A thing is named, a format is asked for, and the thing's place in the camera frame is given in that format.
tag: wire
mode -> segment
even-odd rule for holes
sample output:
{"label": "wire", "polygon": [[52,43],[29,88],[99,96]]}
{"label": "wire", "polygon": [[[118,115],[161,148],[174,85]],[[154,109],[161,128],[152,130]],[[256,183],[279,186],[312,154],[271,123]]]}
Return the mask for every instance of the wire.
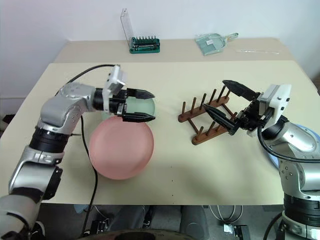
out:
{"label": "wire", "polygon": [[[93,208],[94,208],[94,207],[92,207],[92,208],[90,209],[90,212],[92,211]],[[83,211],[86,213],[86,212],[89,211],[89,208],[88,208],[88,210],[85,210],[85,209],[84,209]]]}
{"label": "wire", "polygon": [[98,68],[102,68],[102,67],[114,67],[114,64],[101,64],[101,65],[96,65],[96,66],[92,66],[90,68],[88,68],[87,70],[84,70],[83,72],[80,72],[77,76],[73,77],[72,79],[70,79],[66,84],[72,83],[75,80],[77,80],[78,78],[80,78],[81,76],[85,75],[86,73],[94,70],[94,69],[98,69]]}
{"label": "wire", "polygon": [[220,209],[219,209],[219,205],[217,205],[217,208],[218,208],[218,213],[219,213],[219,216],[220,216],[220,217],[217,217],[217,215],[214,213],[214,211],[212,210],[211,206],[209,205],[209,209],[210,209],[212,215],[213,215],[216,219],[218,219],[219,221],[223,221],[223,222],[225,222],[226,224],[235,223],[236,221],[238,221],[238,220],[241,218],[241,216],[242,216],[242,214],[243,214],[243,212],[244,212],[244,206],[241,205],[240,207],[241,207],[240,215],[239,215],[235,220],[229,221],[229,220],[231,220],[231,218],[232,218],[232,217],[234,216],[234,214],[235,214],[236,205],[233,205],[232,214],[231,214],[230,217],[227,218],[227,219],[224,219],[224,218],[222,217],[221,212],[220,212]]}
{"label": "wire", "polygon": [[281,230],[282,229],[282,227],[284,226],[284,221],[283,220],[281,220],[281,222],[280,222],[280,224],[279,224],[279,227],[278,227],[278,230]]}
{"label": "wire", "polygon": [[[88,155],[88,158],[90,159],[90,157],[89,157],[89,151],[88,151],[88,147],[87,147],[86,139],[85,139],[84,118],[83,118],[82,116],[81,116],[81,135],[82,135],[82,141],[83,141],[83,145],[84,145],[86,154]],[[98,186],[98,173],[97,173],[97,171],[95,170],[94,166],[92,166],[92,169],[93,169],[93,171],[94,171],[95,183],[94,183],[94,189],[93,189],[93,193],[92,193],[92,197],[91,197],[91,200],[90,200],[90,204],[89,204],[88,209],[91,209],[91,208],[92,208],[92,204],[93,204],[93,202],[94,202],[94,198],[95,198],[96,191],[97,191],[97,186]],[[90,211],[87,211],[87,212],[86,212],[86,215],[85,215],[84,222],[83,222],[82,230],[81,230],[81,236],[83,235],[83,233],[84,233],[85,230],[86,230],[86,226],[87,226],[89,214],[90,214]]]}
{"label": "wire", "polygon": [[291,162],[296,162],[296,163],[310,163],[310,164],[320,163],[320,159],[296,158],[296,157],[291,157],[291,156],[285,156],[285,155],[282,155],[280,153],[273,151],[269,146],[266,145],[266,143],[264,141],[264,137],[262,136],[262,128],[263,128],[262,125],[258,125],[258,127],[257,127],[258,140],[259,140],[261,146],[264,148],[264,150],[266,150],[269,154],[271,154],[277,158],[288,160]]}
{"label": "wire", "polygon": [[[98,68],[102,68],[102,67],[114,67],[115,65],[114,64],[101,64],[101,65],[96,65],[96,66],[92,66],[90,68],[88,68],[87,70],[84,70],[83,72],[80,72],[78,75],[74,76],[72,79],[70,79],[66,84],[69,84],[69,83],[72,83],[74,82],[75,80],[77,80],[78,78],[80,78],[81,76],[85,75],[86,73],[94,70],[94,69],[98,69]],[[84,145],[84,148],[85,148],[85,151],[86,151],[86,154],[88,155],[88,158],[90,159],[90,156],[89,156],[89,151],[88,151],[88,147],[87,147],[87,144],[86,144],[86,139],[85,139],[85,133],[84,133],[84,118],[81,116],[81,135],[82,135],[82,141],[83,141],[83,145]],[[89,207],[88,207],[88,211],[86,212],[86,215],[85,215],[85,219],[84,219],[84,222],[83,222],[83,226],[82,226],[82,231],[81,231],[81,237],[83,235],[83,233],[85,232],[86,230],[86,226],[87,226],[87,222],[88,222],[88,217],[89,217],[89,214],[92,210],[92,205],[93,205],[93,202],[94,202],[94,199],[95,199],[95,195],[96,195],[96,191],[97,191],[97,186],[98,186],[98,173],[97,171],[95,170],[94,166],[92,166],[93,168],[93,171],[94,171],[94,176],[95,176],[95,183],[94,183],[94,189],[93,189],[93,193],[92,193],[92,197],[90,199],[90,204],[89,204]]]}
{"label": "wire", "polygon": [[235,220],[233,220],[233,221],[229,221],[228,223],[229,224],[233,224],[233,223],[235,223],[236,221],[238,221],[240,218],[241,218],[241,216],[242,216],[242,214],[244,213],[244,206],[243,205],[241,205],[241,211],[240,211],[240,215],[235,219]]}
{"label": "wire", "polygon": [[218,208],[218,213],[219,213],[219,216],[220,216],[221,220],[224,221],[224,222],[229,221],[229,220],[232,219],[232,217],[235,215],[236,205],[233,205],[232,213],[231,213],[230,217],[228,217],[227,219],[224,219],[224,218],[222,217],[222,214],[221,214],[221,212],[220,212],[219,205],[217,205],[216,207]]}
{"label": "wire", "polygon": [[106,220],[109,219],[108,217],[106,217],[105,215],[103,215],[103,214],[99,211],[99,209],[97,208],[96,205],[94,205],[94,208],[95,208],[95,210],[96,210],[102,217],[104,217]]}
{"label": "wire", "polygon": [[265,233],[264,233],[264,236],[263,236],[263,240],[267,240],[268,239],[268,235],[269,235],[269,232],[272,228],[272,226],[275,224],[275,222],[282,216],[282,212],[280,212],[277,216],[275,216],[271,222],[269,223],[268,227],[266,228],[265,230]]}

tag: clear plastic dustpan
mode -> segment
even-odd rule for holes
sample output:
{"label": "clear plastic dustpan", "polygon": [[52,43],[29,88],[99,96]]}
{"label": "clear plastic dustpan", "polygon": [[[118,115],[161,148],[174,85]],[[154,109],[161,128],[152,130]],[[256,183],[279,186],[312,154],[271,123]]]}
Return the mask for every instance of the clear plastic dustpan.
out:
{"label": "clear plastic dustpan", "polygon": [[198,35],[195,39],[203,55],[220,53],[227,46],[227,42],[238,37],[238,33],[221,36],[218,33]]}

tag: floor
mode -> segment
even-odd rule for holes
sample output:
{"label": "floor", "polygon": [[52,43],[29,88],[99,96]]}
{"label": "floor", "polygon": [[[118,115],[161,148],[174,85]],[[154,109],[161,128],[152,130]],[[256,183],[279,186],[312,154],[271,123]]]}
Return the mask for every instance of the floor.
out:
{"label": "floor", "polygon": [[[116,215],[122,206],[118,205],[97,205],[103,215]],[[212,209],[216,211],[216,206],[212,205]],[[220,207],[221,214],[227,217],[232,206]],[[262,239],[271,219],[283,210],[282,205],[266,205],[266,206],[244,206],[243,214],[239,221],[233,225],[248,225],[252,240]],[[213,217],[208,208],[204,209],[208,226],[210,240],[235,240],[233,235],[224,232],[223,223]],[[240,207],[237,207],[235,216],[239,214]],[[71,240],[77,239],[81,234],[85,212],[76,213],[72,204],[50,204],[44,203],[40,207],[38,220],[43,222],[45,226],[47,240]],[[180,206],[156,206],[154,216],[151,222],[153,229],[166,229],[179,231],[180,225]],[[95,208],[91,210],[87,228],[90,228],[91,221],[101,218]],[[275,230],[278,224],[275,224],[270,232],[270,239],[275,239]]]}

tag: wooden peg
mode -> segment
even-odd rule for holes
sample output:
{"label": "wooden peg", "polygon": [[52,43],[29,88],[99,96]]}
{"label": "wooden peg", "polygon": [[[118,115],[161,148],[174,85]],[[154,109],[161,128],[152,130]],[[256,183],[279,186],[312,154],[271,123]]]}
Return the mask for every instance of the wooden peg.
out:
{"label": "wooden peg", "polygon": [[211,130],[212,130],[212,128],[214,127],[214,125],[216,124],[216,122],[215,121],[213,121],[212,123],[211,123],[211,125],[210,125],[210,127],[209,127],[209,129],[208,129],[208,131],[206,132],[206,136],[209,136],[209,134],[210,134],[210,132],[211,132]]}
{"label": "wooden peg", "polygon": [[184,101],[183,104],[182,104],[182,113],[181,113],[181,116],[184,116],[185,110],[186,110],[186,102]]}
{"label": "wooden peg", "polygon": [[231,121],[234,120],[234,119],[236,118],[237,114],[238,114],[237,112],[235,112],[234,114],[232,114],[230,120],[231,120]]}
{"label": "wooden peg", "polygon": [[218,132],[219,130],[221,130],[223,128],[222,125],[219,125],[217,128],[216,128],[216,131]]}
{"label": "wooden peg", "polygon": [[199,136],[202,134],[202,131],[204,130],[204,127],[203,126],[201,126],[200,127],[200,130],[199,130],[199,132],[198,132],[198,134],[196,135],[196,137],[195,137],[195,139],[196,140],[198,140],[199,139]]}
{"label": "wooden peg", "polygon": [[217,91],[217,89],[213,90],[213,93],[212,93],[212,95],[210,97],[209,105],[211,104],[212,100],[214,99],[216,91]]}
{"label": "wooden peg", "polygon": [[221,90],[221,92],[220,92],[220,94],[219,94],[219,97],[216,99],[216,102],[217,102],[217,103],[219,103],[220,98],[221,98],[222,94],[224,93],[224,90],[225,90],[225,89],[226,89],[226,86],[223,86],[223,88],[222,88],[222,90]]}
{"label": "wooden peg", "polygon": [[197,100],[197,98],[194,97],[194,98],[193,98],[193,102],[192,102],[192,107],[191,107],[191,110],[190,110],[190,114],[191,114],[191,115],[194,113],[194,108],[195,108],[196,100]]}
{"label": "wooden peg", "polygon": [[230,94],[230,90],[226,93],[226,95],[224,96],[224,98],[226,99],[227,97],[229,97],[229,94]]}
{"label": "wooden peg", "polygon": [[201,109],[202,109],[202,105],[203,105],[203,104],[204,104],[204,102],[205,102],[206,96],[207,96],[207,94],[206,94],[206,93],[205,93],[205,94],[203,94],[203,97],[202,97],[202,100],[201,100],[201,104],[200,104],[199,110],[201,110]]}
{"label": "wooden peg", "polygon": [[228,114],[231,116],[233,115],[232,111],[224,103],[222,103],[222,107],[228,112]]}

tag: white wall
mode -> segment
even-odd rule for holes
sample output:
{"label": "white wall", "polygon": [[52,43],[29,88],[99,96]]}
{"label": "white wall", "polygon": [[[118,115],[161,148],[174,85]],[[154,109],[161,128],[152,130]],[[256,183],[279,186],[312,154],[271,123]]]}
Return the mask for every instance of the white wall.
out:
{"label": "white wall", "polygon": [[67,40],[124,39],[122,8],[140,35],[276,37],[309,77],[320,72],[319,0],[2,0],[0,98],[26,96]]}

